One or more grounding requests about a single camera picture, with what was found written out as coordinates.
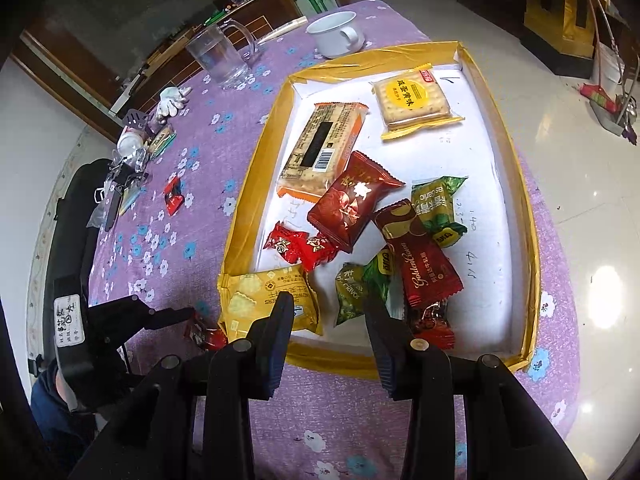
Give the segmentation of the left hand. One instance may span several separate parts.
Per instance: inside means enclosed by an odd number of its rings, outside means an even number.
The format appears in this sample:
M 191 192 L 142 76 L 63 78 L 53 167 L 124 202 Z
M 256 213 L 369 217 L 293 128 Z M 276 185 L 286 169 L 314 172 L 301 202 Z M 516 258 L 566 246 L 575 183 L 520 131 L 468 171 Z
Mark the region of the left hand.
M 78 402 L 77 396 L 73 392 L 73 389 L 70 388 L 70 386 L 66 382 L 61 370 L 56 371 L 55 387 L 56 387 L 56 391 L 58 392 L 58 395 L 67 405 L 67 408 L 71 412 L 78 411 L 80 404 Z

